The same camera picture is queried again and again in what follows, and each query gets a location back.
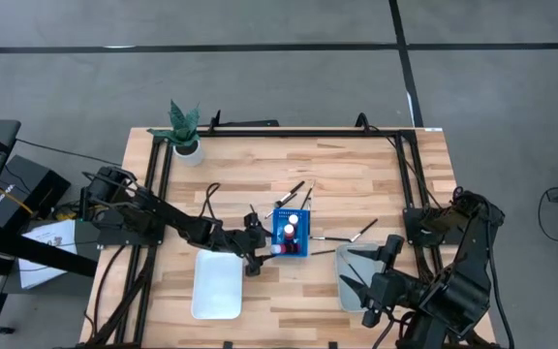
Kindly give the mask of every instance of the white paper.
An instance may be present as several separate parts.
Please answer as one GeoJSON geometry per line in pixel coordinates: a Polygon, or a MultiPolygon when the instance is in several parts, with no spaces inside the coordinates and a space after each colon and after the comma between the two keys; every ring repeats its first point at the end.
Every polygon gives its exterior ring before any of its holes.
{"type": "MultiPolygon", "coordinates": [[[[42,227],[33,229],[29,233],[23,234],[23,236],[77,254],[77,246],[75,245],[74,220],[65,220],[53,224],[44,225],[42,227]]],[[[41,269],[44,267],[45,266],[39,265],[37,263],[18,259],[18,269],[21,270],[20,287],[22,287],[23,289],[30,289],[34,286],[51,280],[53,277],[65,273],[64,270],[59,270],[56,268],[41,269]]]]}

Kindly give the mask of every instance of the black floor stripe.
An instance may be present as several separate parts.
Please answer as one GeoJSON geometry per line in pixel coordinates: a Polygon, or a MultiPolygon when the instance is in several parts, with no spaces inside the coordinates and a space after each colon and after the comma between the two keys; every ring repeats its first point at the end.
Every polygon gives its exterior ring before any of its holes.
{"type": "Polygon", "coordinates": [[[415,87],[415,77],[413,77],[413,68],[411,67],[411,58],[408,54],[406,46],[406,37],[404,36],[404,27],[402,26],[402,17],[399,14],[397,0],[388,0],[391,9],[391,17],[393,19],[393,29],[395,30],[395,38],[397,40],[399,50],[399,60],[402,64],[402,73],[404,75],[404,85],[410,99],[408,101],[411,112],[413,114],[413,124],[415,127],[423,127],[423,118],[421,117],[421,107],[419,106],[419,98],[417,97],[417,88],[415,87]]]}
{"type": "Polygon", "coordinates": [[[558,49],[558,43],[408,44],[408,50],[523,50],[558,49]]]}
{"type": "Polygon", "coordinates": [[[165,45],[126,47],[18,47],[0,53],[161,53],[161,52],[269,52],[269,51],[375,51],[397,49],[397,44],[316,43],[243,45],[165,45]]]}

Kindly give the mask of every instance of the black box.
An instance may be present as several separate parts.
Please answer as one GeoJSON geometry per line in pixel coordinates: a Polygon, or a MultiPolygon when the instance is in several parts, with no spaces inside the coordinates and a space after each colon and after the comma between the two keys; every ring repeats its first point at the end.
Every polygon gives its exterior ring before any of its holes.
{"type": "MultiPolygon", "coordinates": [[[[52,170],[16,155],[0,174],[0,188],[34,212],[34,218],[47,218],[70,182],[52,170]]],[[[31,218],[29,212],[0,193],[0,228],[15,233],[31,218]]]]}

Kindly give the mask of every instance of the green plant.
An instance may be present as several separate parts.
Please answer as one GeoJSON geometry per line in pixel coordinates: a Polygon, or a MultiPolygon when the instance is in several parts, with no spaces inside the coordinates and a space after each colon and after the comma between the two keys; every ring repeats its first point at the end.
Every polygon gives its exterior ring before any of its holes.
{"type": "Polygon", "coordinates": [[[148,129],[147,132],[156,137],[164,137],[175,146],[191,146],[193,142],[200,138],[198,135],[198,121],[200,120],[199,105],[189,112],[186,116],[180,108],[171,101],[171,111],[169,112],[171,130],[148,129]]]}

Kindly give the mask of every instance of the potted plant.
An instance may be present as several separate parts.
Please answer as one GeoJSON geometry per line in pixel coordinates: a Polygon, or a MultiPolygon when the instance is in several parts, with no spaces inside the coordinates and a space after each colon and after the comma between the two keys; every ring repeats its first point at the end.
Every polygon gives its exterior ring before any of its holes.
{"type": "Polygon", "coordinates": [[[154,136],[164,137],[173,145],[173,152],[182,163],[188,166],[197,166],[203,160],[203,149],[198,135],[198,121],[200,120],[199,106],[182,113],[180,108],[171,101],[171,111],[169,113],[171,130],[147,131],[154,136]]]}

